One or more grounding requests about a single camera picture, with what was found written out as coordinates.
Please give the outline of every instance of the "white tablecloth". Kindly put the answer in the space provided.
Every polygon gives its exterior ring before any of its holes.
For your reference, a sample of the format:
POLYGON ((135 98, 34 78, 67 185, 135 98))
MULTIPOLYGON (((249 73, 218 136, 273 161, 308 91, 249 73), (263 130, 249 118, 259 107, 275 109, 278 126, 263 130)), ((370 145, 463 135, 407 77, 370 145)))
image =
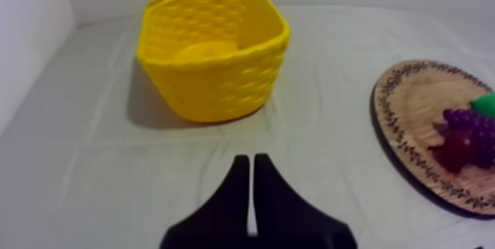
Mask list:
POLYGON ((75 32, 0 139, 0 247, 157 248, 236 154, 268 152, 360 248, 495 248, 494 221, 457 216, 406 182, 369 113, 374 83, 402 60, 442 60, 495 86, 495 27, 359 7, 281 11, 292 40, 270 101, 216 126, 178 121, 150 85, 134 60, 137 18, 75 32))

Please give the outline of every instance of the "yellow basket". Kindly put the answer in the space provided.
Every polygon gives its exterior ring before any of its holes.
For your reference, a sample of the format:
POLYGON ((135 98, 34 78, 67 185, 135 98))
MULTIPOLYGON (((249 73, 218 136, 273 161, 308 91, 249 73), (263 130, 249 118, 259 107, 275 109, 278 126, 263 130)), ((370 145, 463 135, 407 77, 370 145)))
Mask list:
POLYGON ((179 116, 225 121, 267 101, 289 34, 270 0, 155 0, 138 60, 179 116))

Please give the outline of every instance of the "toy fruit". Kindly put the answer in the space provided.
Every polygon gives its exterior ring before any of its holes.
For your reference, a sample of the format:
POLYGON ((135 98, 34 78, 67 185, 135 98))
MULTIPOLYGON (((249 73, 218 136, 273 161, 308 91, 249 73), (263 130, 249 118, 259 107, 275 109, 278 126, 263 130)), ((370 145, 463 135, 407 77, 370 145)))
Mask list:
POLYGON ((495 117, 495 94, 483 95, 471 101, 473 109, 483 116, 495 117))

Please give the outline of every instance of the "decorative plate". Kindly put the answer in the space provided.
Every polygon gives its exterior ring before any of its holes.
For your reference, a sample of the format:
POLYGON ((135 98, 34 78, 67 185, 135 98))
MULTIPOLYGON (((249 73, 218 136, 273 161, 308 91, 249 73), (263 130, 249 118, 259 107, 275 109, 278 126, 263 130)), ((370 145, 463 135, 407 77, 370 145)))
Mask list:
POLYGON ((473 75, 445 63, 410 60, 389 68, 374 89, 378 125, 400 162, 425 187, 447 202, 478 214, 495 214, 495 169, 466 166, 447 172, 429 146, 443 143, 438 125, 446 108, 492 92, 473 75))

